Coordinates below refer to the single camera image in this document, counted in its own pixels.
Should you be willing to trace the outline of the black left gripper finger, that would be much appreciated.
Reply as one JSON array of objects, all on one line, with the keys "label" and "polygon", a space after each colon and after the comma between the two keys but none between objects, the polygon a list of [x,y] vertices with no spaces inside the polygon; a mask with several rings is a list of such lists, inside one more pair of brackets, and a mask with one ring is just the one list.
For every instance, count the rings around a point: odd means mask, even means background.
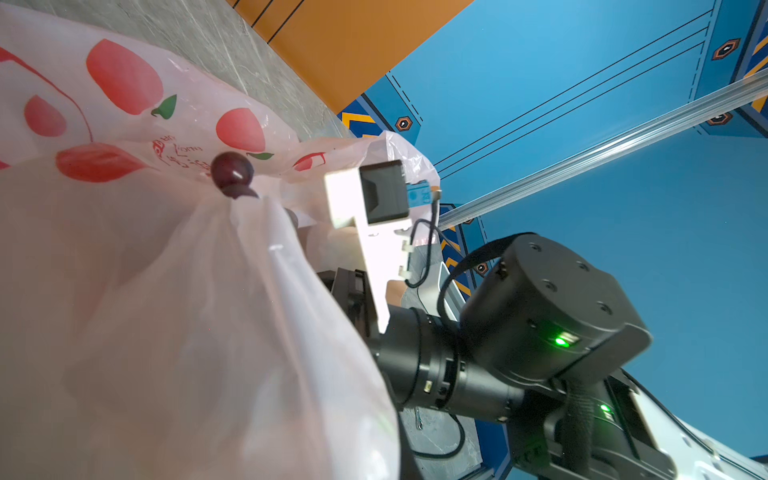
[{"label": "black left gripper finger", "polygon": [[388,377],[384,377],[384,383],[387,388],[390,400],[396,410],[396,420],[398,425],[398,435],[400,442],[400,480],[423,480],[422,473],[416,463],[415,456],[411,449],[405,427],[402,419],[400,418],[400,412],[402,411],[401,405],[396,401],[394,389],[391,381]]}]

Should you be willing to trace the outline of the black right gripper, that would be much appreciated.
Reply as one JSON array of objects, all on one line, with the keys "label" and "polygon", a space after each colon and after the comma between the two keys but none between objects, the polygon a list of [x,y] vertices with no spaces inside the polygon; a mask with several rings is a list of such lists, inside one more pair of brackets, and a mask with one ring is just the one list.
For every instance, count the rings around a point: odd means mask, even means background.
[{"label": "black right gripper", "polygon": [[367,273],[339,268],[319,272],[318,277],[365,343],[373,345],[378,339],[378,325]]}]

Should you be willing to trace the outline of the pink printed plastic bag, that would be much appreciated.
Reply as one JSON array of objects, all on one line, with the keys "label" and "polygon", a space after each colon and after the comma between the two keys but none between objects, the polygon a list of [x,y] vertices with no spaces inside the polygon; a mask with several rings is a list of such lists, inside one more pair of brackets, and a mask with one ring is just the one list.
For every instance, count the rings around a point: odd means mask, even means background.
[{"label": "pink printed plastic bag", "polygon": [[[224,152],[258,198],[226,197]],[[402,136],[302,141],[167,50],[1,8],[1,475],[399,479],[396,410],[318,277],[360,269],[323,178]]]}]

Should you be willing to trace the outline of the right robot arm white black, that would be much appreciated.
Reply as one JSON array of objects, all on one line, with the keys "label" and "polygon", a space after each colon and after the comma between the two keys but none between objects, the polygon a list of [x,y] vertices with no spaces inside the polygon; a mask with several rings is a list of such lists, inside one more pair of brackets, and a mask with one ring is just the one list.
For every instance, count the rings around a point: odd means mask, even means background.
[{"label": "right robot arm white black", "polygon": [[616,279],[533,233],[490,242],[457,273],[491,270],[456,320],[387,306],[362,271],[321,279],[369,348],[398,409],[504,426],[509,464],[540,479],[763,479],[687,426],[625,370],[650,332]]}]

